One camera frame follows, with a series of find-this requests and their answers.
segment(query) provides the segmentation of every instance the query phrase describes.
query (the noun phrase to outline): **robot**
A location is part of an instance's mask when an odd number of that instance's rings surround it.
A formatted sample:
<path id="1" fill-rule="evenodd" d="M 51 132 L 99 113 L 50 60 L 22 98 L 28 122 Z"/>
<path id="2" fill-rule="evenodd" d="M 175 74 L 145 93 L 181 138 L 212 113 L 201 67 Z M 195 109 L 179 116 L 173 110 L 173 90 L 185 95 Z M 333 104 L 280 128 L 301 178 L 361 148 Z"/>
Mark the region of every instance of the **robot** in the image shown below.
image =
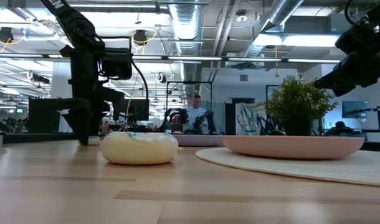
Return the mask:
<path id="1" fill-rule="evenodd" d="M 216 127 L 214 124 L 214 113 L 207 111 L 203 115 L 198 116 L 193 123 L 193 130 L 200 131 L 201 130 L 201 124 L 207 119 L 208 122 L 208 130 L 209 134 L 215 134 L 216 133 Z"/>
<path id="2" fill-rule="evenodd" d="M 159 130 L 161 132 L 165 132 L 165 130 L 169 129 L 169 125 L 171 124 L 172 119 L 176 115 L 179 115 L 181 124 L 186 124 L 189 121 L 188 120 L 189 116 L 188 116 L 188 112 L 186 111 L 186 109 L 182 109 L 182 108 L 168 109 L 165 111 L 164 121 L 163 121 L 161 127 L 159 128 Z"/>
<path id="3" fill-rule="evenodd" d="M 335 46 L 347 54 L 334 70 L 317 80 L 317 88 L 332 89 L 336 96 L 344 95 L 357 85 L 367 87 L 380 78 L 380 3 L 367 12 L 360 21 L 353 22 L 348 16 L 349 4 L 345 16 L 353 26 L 335 43 Z"/>
<path id="4" fill-rule="evenodd" d="M 70 57 L 72 98 L 60 99 L 58 110 L 69 110 L 63 117 L 82 145 L 88 144 L 89 136 L 98 135 L 101 119 L 110 111 L 106 101 L 121 103 L 124 93 L 103 86 L 111 80 L 128 80 L 132 65 L 141 75 L 148 98 L 148 87 L 143 74 L 132 61 L 131 47 L 106 48 L 103 38 L 96 34 L 94 25 L 81 13 L 71 8 L 65 0 L 41 0 L 57 18 L 74 48 L 66 45 L 61 51 Z M 98 76 L 107 80 L 99 81 Z"/>

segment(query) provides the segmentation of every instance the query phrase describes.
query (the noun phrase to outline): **silver duct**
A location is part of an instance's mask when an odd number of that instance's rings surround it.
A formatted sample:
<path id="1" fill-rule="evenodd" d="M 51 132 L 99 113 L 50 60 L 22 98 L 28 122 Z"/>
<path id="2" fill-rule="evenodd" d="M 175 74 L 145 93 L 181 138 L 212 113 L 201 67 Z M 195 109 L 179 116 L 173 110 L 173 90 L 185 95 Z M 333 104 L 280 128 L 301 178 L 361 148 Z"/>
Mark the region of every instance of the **silver duct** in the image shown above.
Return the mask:
<path id="1" fill-rule="evenodd" d="M 297 10 L 304 0 L 275 0 L 269 12 L 258 17 L 254 32 L 258 35 L 267 29 L 283 25 L 288 18 Z M 256 57 L 265 46 L 251 44 L 243 53 L 243 57 Z"/>
<path id="2" fill-rule="evenodd" d="M 172 15 L 172 27 L 176 40 L 199 40 L 201 6 L 191 4 L 172 4 L 169 5 Z M 200 53 L 200 45 L 192 42 L 176 42 L 176 50 L 179 55 L 197 56 Z M 196 80 L 197 64 L 182 63 L 182 81 Z M 193 95 L 191 86 L 184 87 L 186 96 Z"/>

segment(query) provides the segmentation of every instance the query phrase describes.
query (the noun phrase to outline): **white shirt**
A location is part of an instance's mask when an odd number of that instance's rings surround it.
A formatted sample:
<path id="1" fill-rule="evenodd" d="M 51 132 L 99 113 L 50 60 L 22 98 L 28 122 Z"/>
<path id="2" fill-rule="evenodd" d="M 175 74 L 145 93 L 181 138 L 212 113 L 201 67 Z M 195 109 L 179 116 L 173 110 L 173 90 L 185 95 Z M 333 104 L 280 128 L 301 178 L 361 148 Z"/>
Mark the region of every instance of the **white shirt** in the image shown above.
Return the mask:
<path id="1" fill-rule="evenodd" d="M 189 107 L 186 108 L 186 111 L 188 113 L 188 122 L 184 125 L 184 130 L 193 130 L 194 129 L 194 122 L 196 122 L 196 118 L 198 116 L 202 116 L 204 113 L 207 111 L 204 108 L 194 108 L 194 107 Z"/>

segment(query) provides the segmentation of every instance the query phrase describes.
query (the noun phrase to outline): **potted plant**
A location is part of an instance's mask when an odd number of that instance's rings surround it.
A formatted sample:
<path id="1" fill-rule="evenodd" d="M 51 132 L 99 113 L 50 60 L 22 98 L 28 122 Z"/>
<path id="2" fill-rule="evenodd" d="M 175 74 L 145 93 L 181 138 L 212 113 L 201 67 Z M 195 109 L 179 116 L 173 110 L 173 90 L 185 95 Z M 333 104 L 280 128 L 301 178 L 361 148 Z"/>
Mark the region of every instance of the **potted plant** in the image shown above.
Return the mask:
<path id="1" fill-rule="evenodd" d="M 265 109 L 283 124 L 286 135 L 309 136 L 312 121 L 322 118 L 338 105 L 337 102 L 330 103 L 333 95 L 302 80 L 300 74 L 298 78 L 284 79 L 280 87 L 273 91 Z"/>

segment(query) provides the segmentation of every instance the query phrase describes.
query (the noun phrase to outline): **black frame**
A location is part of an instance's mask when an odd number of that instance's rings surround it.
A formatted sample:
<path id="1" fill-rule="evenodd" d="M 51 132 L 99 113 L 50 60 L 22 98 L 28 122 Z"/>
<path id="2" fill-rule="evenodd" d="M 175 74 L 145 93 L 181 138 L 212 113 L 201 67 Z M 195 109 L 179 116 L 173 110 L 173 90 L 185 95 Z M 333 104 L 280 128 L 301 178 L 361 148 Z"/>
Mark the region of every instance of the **black frame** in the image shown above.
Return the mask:
<path id="1" fill-rule="evenodd" d="M 269 87 L 274 87 L 274 86 L 280 86 L 280 85 L 266 85 L 265 86 L 266 102 L 268 102 L 268 98 L 267 98 L 268 92 L 267 92 L 267 90 L 269 89 Z"/>
<path id="2" fill-rule="evenodd" d="M 210 112 L 213 112 L 212 111 L 212 82 L 196 82 L 196 81 L 183 81 L 183 82 L 180 82 L 180 81 L 169 81 L 169 82 L 166 82 L 166 104 L 165 104 L 165 109 L 168 110 L 168 92 L 169 92 L 169 84 L 171 83 L 182 83 L 184 85 L 188 84 L 188 85 L 197 85 L 197 84 L 209 84 L 209 89 L 211 91 L 211 98 L 210 98 L 210 103 L 209 103 L 209 111 Z"/>

